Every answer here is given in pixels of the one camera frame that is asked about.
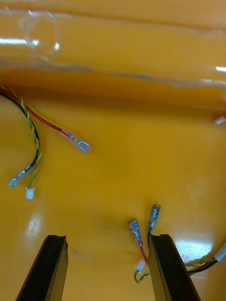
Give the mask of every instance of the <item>striped wire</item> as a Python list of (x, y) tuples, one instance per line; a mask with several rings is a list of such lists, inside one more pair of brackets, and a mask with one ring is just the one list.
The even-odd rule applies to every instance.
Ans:
[(134, 273), (134, 280), (135, 280), (135, 282), (138, 284), (138, 283), (140, 283), (140, 281), (142, 281), (146, 276), (148, 276), (149, 274), (150, 274), (150, 272), (146, 272), (145, 274), (143, 274), (142, 276), (141, 276), (141, 278), (140, 279), (137, 279), (137, 274), (138, 274), (138, 270), (136, 270), (135, 271), (135, 273)]
[(200, 266), (202, 266), (202, 265), (204, 265), (204, 264), (206, 264), (206, 263), (211, 263), (211, 262), (213, 262), (214, 260), (215, 260), (215, 258), (202, 260), (202, 261), (200, 261), (200, 262), (198, 262), (198, 263), (194, 263), (194, 264), (186, 263), (185, 266), (186, 266), (187, 268), (197, 268), (197, 267), (200, 267)]
[(40, 148), (40, 145), (39, 145), (39, 140), (37, 139), (36, 137), (36, 133), (34, 131), (34, 126), (32, 124), (32, 119), (31, 119), (31, 116), (29, 114), (29, 112), (27, 111), (27, 107), (23, 101), (23, 99), (11, 88), (8, 88), (7, 86), (4, 86), (4, 85), (0, 85), (2, 89), (10, 92), (11, 94), (13, 94), (20, 102), (23, 110), (25, 111), (26, 115), (27, 115), (27, 120), (28, 120), (28, 123), (29, 123), (29, 127), (30, 129), (32, 130), (32, 134), (33, 134), (33, 137), (34, 137), (34, 143), (36, 144), (36, 148), (38, 150), (38, 158), (37, 158), (37, 164), (36, 164), (36, 168), (32, 174), (32, 178), (30, 180), (30, 183), (28, 184), (28, 188), (31, 188), (32, 187), (32, 184), (33, 184), (33, 181), (34, 179), (36, 178), (36, 175), (37, 175), (37, 171), (39, 169), (39, 165), (40, 165), (40, 158), (41, 158), (41, 148)]

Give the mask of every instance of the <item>wire end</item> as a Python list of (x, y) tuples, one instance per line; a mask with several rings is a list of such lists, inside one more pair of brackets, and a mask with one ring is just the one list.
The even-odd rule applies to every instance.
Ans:
[(152, 230), (156, 224), (156, 221), (158, 219), (159, 216), (159, 212), (160, 212), (161, 206), (158, 204), (155, 204), (152, 207), (151, 213), (150, 213), (150, 219), (148, 221), (148, 232), (151, 234)]
[(26, 187), (25, 189), (26, 189), (26, 198), (33, 199), (35, 188), (34, 187), (31, 187), (31, 188)]
[(85, 141), (83, 140), (78, 140), (77, 138), (75, 138), (75, 136), (73, 134), (70, 134), (68, 136), (68, 139), (72, 142), (75, 143), (75, 145), (84, 153), (86, 153), (89, 149), (89, 144), (86, 143)]
[(16, 186), (26, 174), (26, 169), (22, 170), (20, 173), (18, 173), (17, 175), (15, 175), (15, 177), (12, 178), (12, 180), (8, 183), (8, 186)]
[(141, 259), (137, 265), (135, 265), (134, 270), (138, 272), (138, 274), (141, 274), (143, 271), (143, 268), (145, 267), (145, 262), (143, 259)]
[(141, 234), (140, 234), (140, 227), (136, 218), (132, 218), (128, 221), (129, 230), (132, 232), (134, 239), (138, 243), (139, 246), (143, 245)]

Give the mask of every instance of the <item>white heat shrink tube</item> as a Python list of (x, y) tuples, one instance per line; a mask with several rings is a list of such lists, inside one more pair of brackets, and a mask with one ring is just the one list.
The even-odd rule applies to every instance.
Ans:
[(217, 261), (221, 261), (224, 256), (226, 255), (226, 242), (225, 244), (219, 249), (219, 251), (214, 255), (214, 258)]

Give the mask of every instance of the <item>wire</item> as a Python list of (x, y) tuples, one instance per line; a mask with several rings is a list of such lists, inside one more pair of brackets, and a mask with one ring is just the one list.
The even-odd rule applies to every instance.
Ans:
[(148, 232), (147, 234), (147, 243), (148, 243), (148, 248), (150, 248), (150, 242), (151, 242), (151, 233)]
[(39, 116), (38, 114), (36, 114), (31, 108), (29, 108), (28, 106), (26, 106), (27, 111), (29, 113), (31, 113), (31, 115), (33, 115), (37, 120), (41, 121), (42, 123), (46, 124), (47, 126), (53, 128), (54, 130), (65, 134), (66, 136), (69, 136), (70, 134), (66, 131), (64, 131), (62, 128), (55, 126), (54, 124), (52, 124), (51, 122), (48, 122), (47, 120), (45, 120), (44, 118), (42, 118), (41, 116)]
[(145, 274), (143, 274), (142, 276), (141, 276), (141, 278), (140, 279), (137, 279), (137, 274), (138, 274), (138, 270), (137, 271), (135, 271), (135, 273), (134, 273), (134, 280), (135, 280), (135, 282), (138, 284), (138, 283), (140, 283), (140, 281), (142, 281), (145, 277), (147, 277), (147, 276), (149, 276), (150, 275), (150, 272), (146, 272)]
[(146, 254), (145, 254), (144, 249), (143, 249), (142, 246), (140, 246), (140, 251), (141, 251), (141, 253), (142, 253), (142, 255), (143, 255), (143, 258), (144, 258), (145, 262), (146, 262), (147, 265), (148, 265), (148, 259), (147, 259), (147, 256), (146, 256)]
[[(34, 137), (34, 142), (36, 144), (36, 148), (37, 148), (37, 151), (36, 151), (36, 155), (35, 155), (35, 159), (33, 160), (32, 164), (30, 165), (30, 167), (28, 167), (26, 169), (26, 171), (28, 171), (30, 168), (32, 168), (32, 166), (34, 166), (35, 162), (37, 162), (36, 164), (36, 168), (32, 174), (32, 178), (28, 184), (28, 188), (31, 188), (32, 187), (32, 184), (33, 184), (33, 181), (34, 179), (36, 178), (36, 175), (37, 175), (37, 171), (39, 169), (39, 165), (40, 165), (40, 158), (41, 158), (41, 148), (40, 148), (40, 141), (39, 141), (39, 136), (37, 135), (37, 129), (35, 128), (34, 126), (34, 123), (30, 117), (30, 114), (28, 113), (27, 111), (27, 108), (26, 108), (26, 105), (24, 104), (24, 101), (22, 100), (22, 98), (20, 98), (20, 96), (13, 90), (13, 89), (10, 89), (6, 86), (3, 86), (3, 85), (0, 85), (4, 90), (12, 93), (13, 95), (15, 95), (17, 97), (17, 99), (19, 100), (20, 102), (20, 105), (24, 111), (24, 115), (27, 117), (27, 120), (29, 122), (29, 127), (30, 129), (32, 130), (32, 133), (33, 133), (33, 137)], [(11, 98), (10, 96), (4, 94), (4, 93), (0, 93), (3, 97), (7, 98), (8, 100), (10, 100), (12, 103), (15, 104), (15, 100), (13, 98)]]
[[(21, 106), (18, 102), (16, 102), (13, 98), (11, 98), (10, 96), (8, 96), (8, 95), (6, 95), (6, 94), (4, 94), (4, 93), (2, 93), (2, 92), (0, 92), (0, 95), (3, 96), (3, 97), (5, 97), (5, 98), (7, 98), (7, 99), (10, 100), (13, 104), (15, 104), (15, 105), (20, 109), (20, 111), (27, 117), (25, 111), (23, 110), (22, 106)], [(35, 133), (36, 133), (36, 137), (37, 137), (37, 139), (39, 140), (39, 134), (38, 134), (38, 132), (37, 132), (37, 129), (36, 129), (36, 127), (35, 127), (34, 124), (33, 124), (33, 126), (34, 126), (34, 131), (35, 131)], [(35, 163), (36, 163), (36, 161), (37, 161), (37, 158), (38, 158), (38, 149), (36, 150), (36, 154), (35, 154), (34, 160), (33, 160), (32, 163), (26, 168), (26, 171), (28, 171), (29, 169), (31, 169), (31, 168), (35, 165)]]
[(211, 268), (214, 264), (216, 264), (218, 261), (217, 260), (214, 260), (212, 261), (211, 263), (206, 263), (205, 265), (203, 265), (202, 267), (199, 267), (197, 269), (194, 269), (194, 270), (190, 270), (188, 271), (188, 274), (191, 276), (193, 274), (196, 274), (196, 273), (200, 273), (200, 272), (203, 272), (209, 268)]
[(205, 260), (202, 260), (202, 261), (200, 261), (198, 263), (194, 263), (194, 264), (186, 263), (185, 266), (187, 268), (189, 268), (189, 267), (196, 268), (196, 267), (199, 267), (199, 266), (203, 266), (206, 263), (211, 263), (214, 260), (215, 260), (214, 258), (212, 258), (212, 259), (205, 259)]

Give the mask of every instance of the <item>metal terminal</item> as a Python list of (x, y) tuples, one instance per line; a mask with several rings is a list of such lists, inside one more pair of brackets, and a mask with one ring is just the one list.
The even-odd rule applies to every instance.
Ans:
[(140, 227), (136, 218), (131, 219), (128, 221), (129, 230), (132, 232), (134, 239), (137, 241), (139, 246), (143, 245), (141, 234), (140, 234)]
[(17, 185), (26, 174), (26, 169), (22, 170), (20, 173), (15, 175), (15, 177), (8, 183), (8, 186), (13, 187)]
[(151, 214), (150, 214), (150, 219), (148, 221), (148, 233), (152, 233), (152, 230), (153, 230), (153, 228), (155, 226), (155, 223), (158, 219), (160, 209), (161, 209), (161, 206), (158, 205), (158, 204), (155, 204), (152, 207)]
[(73, 141), (82, 152), (87, 152), (87, 150), (89, 149), (88, 143), (82, 140), (78, 140), (77, 138), (74, 137), (73, 134), (70, 134), (68, 136), (68, 139), (70, 141)]

